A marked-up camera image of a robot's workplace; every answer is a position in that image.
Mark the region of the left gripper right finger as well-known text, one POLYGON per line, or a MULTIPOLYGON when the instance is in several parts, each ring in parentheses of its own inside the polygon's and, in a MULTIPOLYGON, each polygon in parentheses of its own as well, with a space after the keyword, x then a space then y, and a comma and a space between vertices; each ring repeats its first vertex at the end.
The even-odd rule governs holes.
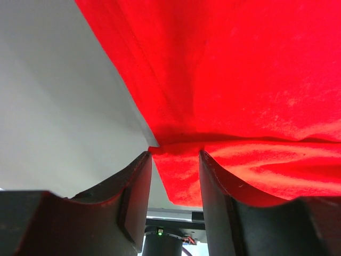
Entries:
POLYGON ((340 255, 340 197, 285 200, 199 153, 210 255, 340 255))

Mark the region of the aluminium frame rail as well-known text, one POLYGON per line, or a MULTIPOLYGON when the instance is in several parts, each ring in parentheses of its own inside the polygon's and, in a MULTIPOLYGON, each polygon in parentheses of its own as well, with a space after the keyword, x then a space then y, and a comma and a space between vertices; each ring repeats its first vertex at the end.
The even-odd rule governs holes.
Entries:
POLYGON ((202 212, 190 210, 149 208, 147 210, 147 219, 192 222, 193 221, 192 216, 194 213, 201 214, 202 212))

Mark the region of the red t shirt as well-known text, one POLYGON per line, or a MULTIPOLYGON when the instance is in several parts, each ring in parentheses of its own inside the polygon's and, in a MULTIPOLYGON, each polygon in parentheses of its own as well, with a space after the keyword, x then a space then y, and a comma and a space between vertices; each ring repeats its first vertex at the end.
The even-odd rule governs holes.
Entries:
POLYGON ((274 196, 340 194, 340 1, 77 1, 200 206, 198 153, 274 196))

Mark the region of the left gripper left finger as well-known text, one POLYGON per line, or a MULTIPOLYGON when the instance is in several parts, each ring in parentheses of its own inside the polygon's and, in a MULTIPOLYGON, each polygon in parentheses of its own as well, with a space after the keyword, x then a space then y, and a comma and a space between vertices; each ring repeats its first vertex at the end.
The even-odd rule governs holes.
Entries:
POLYGON ((1 255, 137 255, 142 251, 151 154, 73 198, 1 192, 1 255))

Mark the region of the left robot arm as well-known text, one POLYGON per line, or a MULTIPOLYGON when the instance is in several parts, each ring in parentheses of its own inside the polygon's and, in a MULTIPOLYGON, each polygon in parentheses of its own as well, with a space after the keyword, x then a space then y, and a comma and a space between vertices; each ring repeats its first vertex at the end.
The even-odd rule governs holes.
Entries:
POLYGON ((181 255, 204 230, 210 255, 340 255, 340 197, 272 196, 199 154, 203 218, 148 220, 151 155, 73 198, 1 192, 1 255, 181 255))

